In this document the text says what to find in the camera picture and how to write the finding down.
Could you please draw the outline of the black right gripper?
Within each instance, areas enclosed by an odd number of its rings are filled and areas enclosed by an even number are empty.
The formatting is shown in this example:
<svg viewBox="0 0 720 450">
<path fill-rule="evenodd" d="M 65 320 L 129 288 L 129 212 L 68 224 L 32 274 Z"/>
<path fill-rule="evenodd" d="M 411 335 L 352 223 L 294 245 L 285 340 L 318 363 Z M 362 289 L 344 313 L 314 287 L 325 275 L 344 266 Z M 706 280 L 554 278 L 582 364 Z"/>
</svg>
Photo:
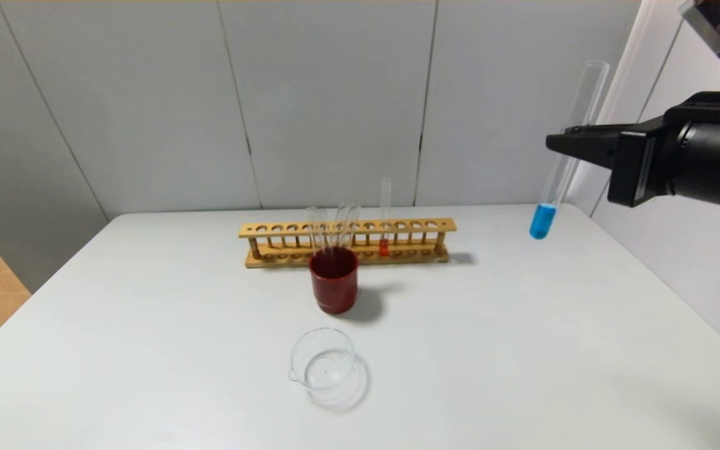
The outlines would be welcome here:
<svg viewBox="0 0 720 450">
<path fill-rule="evenodd" d="M 608 200 L 629 208 L 660 196 L 720 206 L 720 107 L 675 107 L 643 123 L 571 126 L 551 151 L 612 170 Z"/>
</svg>

